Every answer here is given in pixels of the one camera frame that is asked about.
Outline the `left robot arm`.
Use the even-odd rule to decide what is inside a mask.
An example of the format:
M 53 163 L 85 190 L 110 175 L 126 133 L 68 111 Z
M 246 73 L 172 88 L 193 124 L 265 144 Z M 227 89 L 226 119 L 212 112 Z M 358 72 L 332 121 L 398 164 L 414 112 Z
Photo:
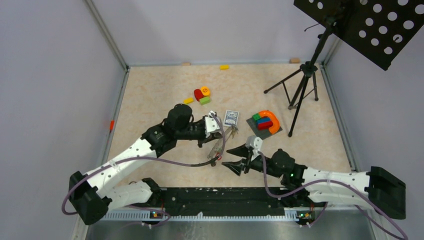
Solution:
M 154 207 L 161 194 L 152 184 L 143 180 L 133 185 L 117 186 L 118 183 L 149 161 L 164 163 L 161 156 L 180 140 L 197 141 L 198 147 L 202 147 L 222 136 L 222 123 L 214 111 L 194 121 L 189 105 L 176 104 L 161 123 L 148 128 L 123 152 L 93 170 L 72 174 L 62 205 L 70 202 L 75 210 L 72 214 L 88 226 L 114 209 L 138 203 Z

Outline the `perforated metal keyring plate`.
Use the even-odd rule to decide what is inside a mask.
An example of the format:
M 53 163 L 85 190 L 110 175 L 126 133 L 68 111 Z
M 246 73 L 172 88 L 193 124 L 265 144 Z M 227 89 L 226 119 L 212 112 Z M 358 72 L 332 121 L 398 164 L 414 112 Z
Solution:
M 227 143 L 229 140 L 233 139 L 237 133 L 238 127 L 236 125 L 232 124 L 231 126 L 227 127 L 224 131 L 225 142 Z M 207 155 L 207 159 L 212 160 L 215 157 L 220 159 L 224 148 L 224 140 L 220 138 Z

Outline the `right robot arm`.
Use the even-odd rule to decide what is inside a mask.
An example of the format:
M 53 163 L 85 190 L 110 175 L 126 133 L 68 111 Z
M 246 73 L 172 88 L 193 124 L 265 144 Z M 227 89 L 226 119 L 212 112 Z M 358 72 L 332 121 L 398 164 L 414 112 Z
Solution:
M 310 202 L 356 205 L 381 210 L 391 219 L 406 219 L 406 184 L 382 167 L 350 173 L 324 171 L 297 164 L 281 148 L 272 157 L 261 156 L 259 150 L 245 146 L 228 153 L 241 160 L 224 161 L 223 166 L 238 176 L 254 170 L 280 179 L 281 185 L 294 191 L 293 200 L 299 206 Z

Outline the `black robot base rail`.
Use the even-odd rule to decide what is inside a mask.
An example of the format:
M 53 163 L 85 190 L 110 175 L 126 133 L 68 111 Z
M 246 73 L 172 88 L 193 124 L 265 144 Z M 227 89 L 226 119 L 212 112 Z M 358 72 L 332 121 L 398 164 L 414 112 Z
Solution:
M 283 216 L 285 208 L 300 207 L 293 196 L 274 198 L 263 187 L 168 187 L 155 191 L 143 208 L 156 208 L 172 217 L 266 217 Z

